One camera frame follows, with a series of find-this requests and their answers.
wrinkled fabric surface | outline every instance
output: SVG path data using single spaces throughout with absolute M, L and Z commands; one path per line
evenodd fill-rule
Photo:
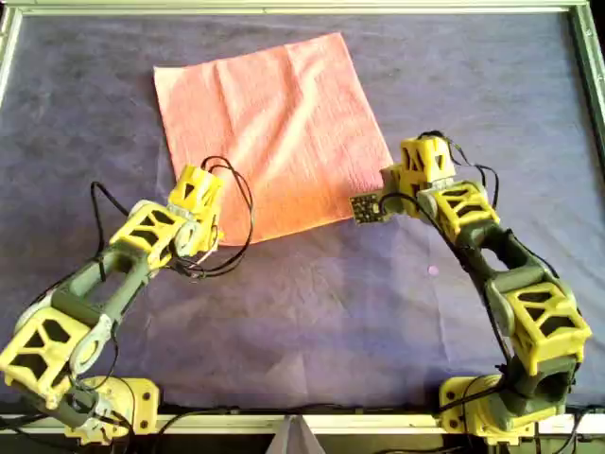
M 92 180 L 127 206 L 167 197 L 153 65 L 333 30 L 394 161 L 402 138 L 439 128 L 498 169 L 503 224 L 557 268 L 595 333 L 572 402 L 603 403 L 603 185 L 557 14 L 24 18 L 0 109 L 0 343 L 33 297 L 93 254 Z M 101 209 L 114 231 L 123 218 Z M 502 362 L 470 280 L 409 218 L 259 243 L 236 271 L 199 284 L 163 272 L 118 339 L 118 375 L 149 377 L 166 400 L 197 406 L 423 405 L 448 376 Z M 109 346 L 93 372 L 111 359 Z M 0 396 L 17 398 L 4 385 Z
M 339 33 L 157 67 L 154 79 L 175 175 L 227 158 L 254 197 L 252 243 L 350 218 L 349 198 L 382 187 L 380 169 L 392 164 Z M 216 174 L 221 243 L 242 245 L 248 208 L 231 172 Z

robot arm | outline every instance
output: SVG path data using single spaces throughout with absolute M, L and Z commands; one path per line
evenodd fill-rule
M 47 291 L 18 320 L 0 354 L 0 370 L 38 410 L 69 427 L 67 436 L 107 444 L 127 433 L 102 421 L 116 414 L 135 433 L 155 428 L 159 390 L 152 382 L 78 376 L 95 363 L 138 292 L 174 255 L 216 249 L 221 188 L 218 177 L 186 166 L 167 206 L 138 202 L 95 260 Z M 112 292 L 104 296 L 107 286 Z
M 444 428 L 460 433 L 464 421 L 466 430 L 488 443 L 531 436 L 532 423 L 564 412 L 591 330 L 571 288 L 500 225 L 485 188 L 454 179 L 449 139 L 435 131 L 401 147 L 402 163 L 381 172 L 384 189 L 351 198 L 355 220 L 386 221 L 405 213 L 434 225 L 469 273 L 507 357 L 502 375 L 454 377 L 441 385 Z M 494 270 L 484 250 L 507 270 Z M 512 358 L 496 325 L 510 339 Z M 490 390 L 466 408 L 457 404 Z

pink towel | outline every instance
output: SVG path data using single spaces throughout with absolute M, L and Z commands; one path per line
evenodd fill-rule
M 382 185 L 392 160 L 349 57 L 334 33 L 232 59 L 155 68 L 172 165 L 228 158 L 254 196 L 253 242 L 349 218 L 349 197 Z M 247 208 L 231 174 L 224 244 L 242 244 Z

pink napkin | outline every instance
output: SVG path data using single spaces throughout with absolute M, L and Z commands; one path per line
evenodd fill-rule
M 352 215 L 392 160 L 339 33 L 232 59 L 155 68 L 175 173 L 227 157 L 254 196 L 253 242 Z M 242 244 L 247 207 L 228 171 L 219 227 Z

metal frame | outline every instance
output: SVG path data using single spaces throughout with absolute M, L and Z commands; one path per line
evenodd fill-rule
M 7 89 L 12 57 L 24 16 L 46 15 L 147 15 L 147 14 L 449 14 L 449 13 L 553 13 L 568 12 L 577 57 L 586 89 L 596 136 L 596 147 L 605 173 L 605 64 L 586 0 L 8 0 L 0 23 L 0 106 Z M 16 415 L 4 415 L 10 418 Z M 172 415 L 160 415 L 156 430 Z M 441 421 L 430 414 L 306 415 L 316 434 L 444 434 Z M 275 433 L 283 421 L 273 415 L 198 415 L 179 420 L 167 433 L 267 434 Z M 571 415 L 550 418 L 538 424 L 540 434 L 569 433 Z M 32 433 L 63 433 L 63 424 L 53 418 L 27 428 Z M 580 433 L 605 433 L 605 415 L 587 415 Z M 0 431 L 9 434 L 11 431 Z
M 3 415 L 10 419 L 18 414 Z M 154 432 L 158 432 L 174 414 L 160 414 Z M 184 416 L 170 426 L 168 434 L 195 435 L 263 435 L 274 434 L 283 423 L 283 414 L 221 414 Z M 431 414 L 306 414 L 304 420 L 316 435 L 446 435 L 441 420 Z M 574 426 L 571 414 L 562 414 L 537 424 L 538 435 L 570 433 Z M 32 423 L 22 430 L 29 433 L 63 434 L 65 425 L 54 418 Z M 587 414 L 578 433 L 605 434 L 605 414 Z M 12 435 L 9 429 L 0 435 Z

